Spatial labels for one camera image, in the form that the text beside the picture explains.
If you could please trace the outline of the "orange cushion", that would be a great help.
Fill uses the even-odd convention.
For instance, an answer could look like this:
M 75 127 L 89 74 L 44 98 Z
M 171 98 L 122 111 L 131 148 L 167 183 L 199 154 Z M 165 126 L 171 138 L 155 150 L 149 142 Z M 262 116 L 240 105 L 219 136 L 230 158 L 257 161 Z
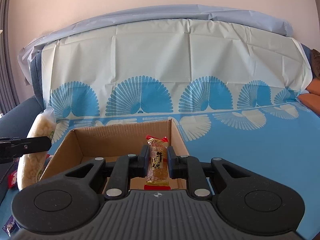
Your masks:
M 298 100 L 317 115 L 320 115 L 320 80 L 314 78 L 306 88 L 307 93 L 300 94 Z

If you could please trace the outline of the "grey curtain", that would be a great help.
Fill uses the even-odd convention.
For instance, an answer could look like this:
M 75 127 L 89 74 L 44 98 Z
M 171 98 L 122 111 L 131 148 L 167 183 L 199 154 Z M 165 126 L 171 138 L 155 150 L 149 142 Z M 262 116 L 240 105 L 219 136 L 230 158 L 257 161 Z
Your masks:
M 8 37 L 8 14 L 9 1 L 1 0 L 1 114 L 5 115 L 10 110 L 19 105 L 19 99 L 12 73 L 9 37 Z

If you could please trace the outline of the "large rice cracker bag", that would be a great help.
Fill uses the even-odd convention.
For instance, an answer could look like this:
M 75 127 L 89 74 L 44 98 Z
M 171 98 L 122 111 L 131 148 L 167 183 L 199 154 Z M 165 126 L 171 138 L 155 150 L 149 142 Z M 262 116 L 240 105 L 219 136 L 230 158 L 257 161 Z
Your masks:
M 17 187 L 19 190 L 40 180 L 55 129 L 54 109 L 49 106 L 37 115 L 27 135 L 31 143 L 28 145 L 27 154 L 20 157 L 17 168 Z

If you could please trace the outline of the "grey plastic sheet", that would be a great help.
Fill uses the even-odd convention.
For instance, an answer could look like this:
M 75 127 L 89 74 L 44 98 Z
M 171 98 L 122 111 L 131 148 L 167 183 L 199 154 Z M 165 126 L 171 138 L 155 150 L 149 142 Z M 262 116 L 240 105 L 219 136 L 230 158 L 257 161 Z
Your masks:
M 236 23 L 286 37 L 293 36 L 293 28 L 289 22 L 254 10 L 200 4 L 157 5 L 111 12 L 81 20 L 65 28 L 53 31 L 34 39 L 23 47 L 17 56 L 17 61 L 24 74 L 25 83 L 30 85 L 31 62 L 36 54 L 48 43 L 82 32 L 119 24 L 179 18 Z

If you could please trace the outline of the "beef jerky snack packet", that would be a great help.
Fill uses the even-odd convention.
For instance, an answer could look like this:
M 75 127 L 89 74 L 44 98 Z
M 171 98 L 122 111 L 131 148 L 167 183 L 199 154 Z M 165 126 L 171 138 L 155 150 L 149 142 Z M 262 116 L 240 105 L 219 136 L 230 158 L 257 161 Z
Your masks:
M 171 190 L 167 160 L 169 141 L 167 137 L 159 139 L 150 135 L 146 136 L 146 140 L 150 149 L 150 157 L 144 190 Z

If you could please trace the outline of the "blue fan-pattern sofa cover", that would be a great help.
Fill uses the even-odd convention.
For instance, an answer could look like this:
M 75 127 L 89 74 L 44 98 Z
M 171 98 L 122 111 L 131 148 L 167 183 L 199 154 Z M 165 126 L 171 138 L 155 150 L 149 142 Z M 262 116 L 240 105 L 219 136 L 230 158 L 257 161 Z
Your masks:
M 34 104 L 54 109 L 50 154 L 75 128 L 172 120 L 201 161 L 219 156 L 296 190 L 298 232 L 319 233 L 319 115 L 298 100 L 313 73 L 293 38 L 245 25 L 150 20 L 45 45 Z

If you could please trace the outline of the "brown cardboard box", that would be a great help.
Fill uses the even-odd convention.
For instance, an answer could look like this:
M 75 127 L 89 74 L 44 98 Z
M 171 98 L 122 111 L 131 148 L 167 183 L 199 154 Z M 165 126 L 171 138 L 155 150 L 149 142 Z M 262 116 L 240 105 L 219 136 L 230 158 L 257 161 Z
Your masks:
M 173 120 L 73 129 L 57 148 L 40 182 L 34 185 L 35 194 L 41 194 L 43 184 L 54 175 L 96 157 L 112 162 L 122 155 L 140 154 L 143 145 L 147 144 L 147 135 L 159 139 L 167 137 L 176 155 L 189 154 Z

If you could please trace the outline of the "purple cartoon snack packet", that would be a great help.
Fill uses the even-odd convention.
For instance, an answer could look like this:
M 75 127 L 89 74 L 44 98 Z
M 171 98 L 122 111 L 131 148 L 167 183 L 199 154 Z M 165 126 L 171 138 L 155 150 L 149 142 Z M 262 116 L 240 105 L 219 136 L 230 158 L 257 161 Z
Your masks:
M 7 222 L 3 225 L 2 230 L 11 237 L 17 231 L 16 220 L 13 216 L 10 216 Z

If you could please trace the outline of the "brown cushion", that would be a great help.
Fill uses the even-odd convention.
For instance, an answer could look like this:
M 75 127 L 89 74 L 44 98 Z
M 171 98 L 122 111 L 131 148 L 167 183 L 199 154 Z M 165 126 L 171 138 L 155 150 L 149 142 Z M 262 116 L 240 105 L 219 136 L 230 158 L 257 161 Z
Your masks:
M 311 69 L 314 76 L 320 79 L 320 52 L 312 49 L 311 50 Z

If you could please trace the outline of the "red wafer bar packet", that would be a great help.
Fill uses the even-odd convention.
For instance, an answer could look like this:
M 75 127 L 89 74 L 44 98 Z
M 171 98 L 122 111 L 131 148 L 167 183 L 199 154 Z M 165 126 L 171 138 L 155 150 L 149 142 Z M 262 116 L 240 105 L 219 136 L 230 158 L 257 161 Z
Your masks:
M 17 170 L 14 170 L 8 175 L 8 188 L 11 189 L 17 186 Z

